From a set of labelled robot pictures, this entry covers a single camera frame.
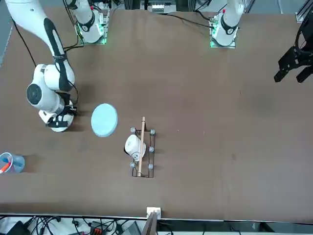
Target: blue cup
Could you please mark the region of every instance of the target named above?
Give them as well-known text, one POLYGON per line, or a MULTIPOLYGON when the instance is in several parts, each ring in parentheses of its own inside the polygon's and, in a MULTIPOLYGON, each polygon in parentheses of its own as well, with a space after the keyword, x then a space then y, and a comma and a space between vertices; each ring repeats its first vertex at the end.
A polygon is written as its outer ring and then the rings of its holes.
POLYGON ((24 157, 7 152, 0 155, 0 173, 20 173, 24 167, 24 157))

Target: brown table surface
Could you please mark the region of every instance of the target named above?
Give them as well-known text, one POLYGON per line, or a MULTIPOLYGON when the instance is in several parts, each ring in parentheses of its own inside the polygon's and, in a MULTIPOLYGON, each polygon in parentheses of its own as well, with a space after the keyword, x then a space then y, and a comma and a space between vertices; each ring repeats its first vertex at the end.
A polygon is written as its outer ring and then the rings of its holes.
MULTIPOLYGON (((47 14, 73 44, 65 11, 47 14)), ((245 14, 240 25, 236 49, 211 49, 207 28, 115 11, 105 46, 68 53, 82 115, 64 133, 28 104, 34 67, 13 31, 0 69, 0 152, 24 155, 26 173, 0 177, 0 212, 144 217, 155 206, 166 218, 312 221, 313 80, 297 84, 295 71, 273 80, 299 24, 245 14), (109 138, 91 130, 100 103, 118 112, 109 138), (142 116, 157 132, 151 179, 131 177, 123 152, 142 116)), ((21 32, 35 61, 52 63, 48 47, 21 32)))

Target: wire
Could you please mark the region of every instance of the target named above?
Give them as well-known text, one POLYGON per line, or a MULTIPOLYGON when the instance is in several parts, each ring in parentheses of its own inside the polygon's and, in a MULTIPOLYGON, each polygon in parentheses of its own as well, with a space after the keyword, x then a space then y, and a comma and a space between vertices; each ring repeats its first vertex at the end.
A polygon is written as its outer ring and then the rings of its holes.
POLYGON ((83 221, 89 226, 89 223, 84 219, 84 218, 82 218, 83 219, 83 221))
POLYGON ((103 232, 102 218, 100 218, 100 224, 101 224, 101 232, 103 232))
POLYGON ((63 1, 63 5, 64 5, 64 7, 65 7, 65 10, 67 11, 67 15, 68 15, 68 17, 69 17, 69 20, 71 21, 71 23, 72 23, 72 25, 74 26, 75 24, 74 24, 74 20, 73 20, 73 17, 72 17, 72 15, 70 14, 70 11, 69 11, 69 9, 68 9, 68 7, 67 7, 67 3, 65 2, 65 0, 62 0, 63 1))
POLYGON ((76 231, 77 231, 77 234, 80 234, 80 232, 78 231, 78 229, 77 229, 77 226, 76 226, 76 224, 75 223, 73 223, 74 224, 74 227, 75 227, 75 229, 76 229, 76 231))
POLYGON ((227 3, 226 3, 224 6, 222 6, 222 8, 218 11, 218 13, 219 13, 220 11, 222 11, 222 10, 224 9, 224 7, 226 7, 226 5, 227 5, 227 3))
MULTIPOLYGON (((55 68, 57 69, 57 71, 58 71, 59 73, 61 73, 60 70, 58 69, 56 63, 54 63, 54 66, 55 66, 55 68)), ((76 91, 77 97, 76 97, 75 102, 73 102, 73 105, 76 105, 76 104, 78 103, 78 90, 77 90, 76 86, 75 86, 71 81, 69 81, 69 80, 67 80, 67 81, 68 81, 68 83, 69 83, 69 84, 75 89, 75 91, 76 91)))
MULTIPOLYGON (((51 220, 53 220, 53 219, 55 219, 55 218, 56 218, 56 217, 54 216, 54 217, 50 218, 47 222, 49 223, 51 220)), ((41 217, 38 217, 38 219, 37 219, 37 221, 36 221, 36 226, 35 226, 34 229, 31 231, 30 235, 32 235, 32 234, 35 232, 35 230, 36 230, 37 234, 39 234, 39 233, 38 233, 38 226, 42 223, 42 221, 39 222, 39 219, 41 219, 41 217)))
POLYGON ((164 226, 166 228, 168 228, 168 230, 170 231, 170 233, 166 234, 166 235, 174 235, 172 229, 170 228, 170 226, 168 226, 167 224, 164 224, 162 222, 158 222, 159 225, 164 226))
MULTIPOLYGON (((68 15, 68 17, 69 17, 69 20, 70 20, 70 22, 72 23, 72 25, 75 27, 75 24, 76 24, 76 23, 74 22, 74 19, 73 19, 72 15, 71 15, 71 13, 70 13, 70 11, 69 11, 69 8, 68 8, 68 6, 67 6, 67 3, 65 2, 65 0, 62 0, 62 1, 63 1, 64 8, 65 8, 65 10, 66 10, 66 12, 67 12, 67 15, 68 15)), ((76 42, 76 44, 73 44, 73 45, 71 45, 71 46, 69 46, 69 47, 64 47, 64 50, 65 50, 65 52, 67 52, 67 51, 69 51, 69 50, 72 50, 73 48, 79 48, 79 47, 83 47, 83 46, 85 46, 85 43, 84 43, 84 40, 83 40, 83 36, 80 35, 80 34, 77 32, 77 42, 76 42), (77 44, 78 44, 78 42, 79 42, 78 37, 80 37, 80 39, 82 40, 83 45, 76 47, 77 44)))
POLYGON ((201 23, 197 23, 197 22, 194 22, 194 21, 191 21, 191 20, 188 20, 188 19, 185 19, 183 17, 180 17, 180 16, 175 16, 175 15, 170 15, 170 14, 165 14, 166 16, 173 16, 173 17, 176 17, 178 19, 181 19, 183 21, 187 21, 187 22, 190 22, 190 23, 193 23, 193 24, 196 24, 196 25, 200 25, 200 26, 203 26, 203 27, 207 27, 207 28, 211 28, 211 29, 214 29, 213 26, 209 26, 209 25, 205 25, 205 24, 201 24, 201 23))
POLYGON ((124 225, 128 221, 129 221, 129 219, 125 220, 123 223, 121 223, 121 226, 124 225))
POLYGON ((44 228, 48 228, 50 234, 53 235, 53 232, 51 232, 51 230, 50 230, 50 228, 49 228, 49 224, 48 224, 49 222, 47 221, 47 218, 43 218, 43 219, 40 218, 40 219, 41 219, 41 221, 42 221, 43 224, 44 224, 43 227, 44 227, 44 228))
POLYGON ((37 65, 36 65, 36 62, 35 62, 35 60, 34 60, 33 55, 30 53, 30 50, 29 50, 29 48, 28 48, 28 46, 27 46, 27 44, 26 44, 26 42, 25 42, 25 40, 24 40, 23 36, 21 35, 21 33, 20 33, 20 31, 19 31, 19 29, 18 29, 18 27, 17 27, 17 25, 16 25, 15 21, 13 20, 13 18, 12 18, 12 17, 11 17, 11 19, 12 19, 12 21, 13 21, 13 24, 14 24, 14 27, 15 27, 16 31, 18 32, 18 34, 19 34, 20 38, 22 39, 22 41, 23 41, 23 43, 24 43, 24 45, 25 45, 26 49, 28 50, 28 53, 29 53, 29 55, 30 55, 31 60, 32 60, 32 61, 33 61, 33 63, 34 63, 34 66, 36 67, 37 65))
POLYGON ((233 229, 233 227, 231 227, 231 226, 230 226, 230 230, 231 230, 232 232, 237 232, 237 233, 239 233, 239 235, 241 235, 241 232, 240 232, 239 230, 233 229))
POLYGON ((202 12, 201 12, 201 11, 196 10, 195 12, 199 13, 199 14, 201 15, 201 17, 202 17, 202 18, 204 18, 205 20, 207 20, 207 21, 209 21, 209 20, 210 20, 210 18, 205 17, 205 16, 202 14, 202 12))
POLYGON ((201 6, 199 6, 196 11, 198 11, 201 7, 203 7, 206 3, 209 5, 211 3, 212 0, 207 0, 205 1, 201 6))

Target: white mug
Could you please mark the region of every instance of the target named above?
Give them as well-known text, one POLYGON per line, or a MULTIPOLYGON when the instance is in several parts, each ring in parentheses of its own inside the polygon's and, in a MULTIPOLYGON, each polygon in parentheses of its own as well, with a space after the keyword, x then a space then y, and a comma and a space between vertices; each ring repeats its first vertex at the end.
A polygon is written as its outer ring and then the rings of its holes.
MULTIPOLYGON (((125 143, 125 151, 136 161, 139 161, 139 153, 140 153, 141 140, 136 135, 131 135, 128 137, 125 143)), ((146 144, 143 143, 143 154, 144 156, 146 152, 146 144)))

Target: round plate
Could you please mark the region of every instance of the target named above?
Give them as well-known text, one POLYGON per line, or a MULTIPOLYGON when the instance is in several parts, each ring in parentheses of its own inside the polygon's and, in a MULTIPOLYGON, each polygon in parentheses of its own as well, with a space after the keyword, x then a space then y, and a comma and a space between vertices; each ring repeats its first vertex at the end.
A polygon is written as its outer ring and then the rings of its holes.
POLYGON ((91 127, 99 137, 110 136, 117 126, 117 112, 110 104, 100 104, 91 115, 91 127))

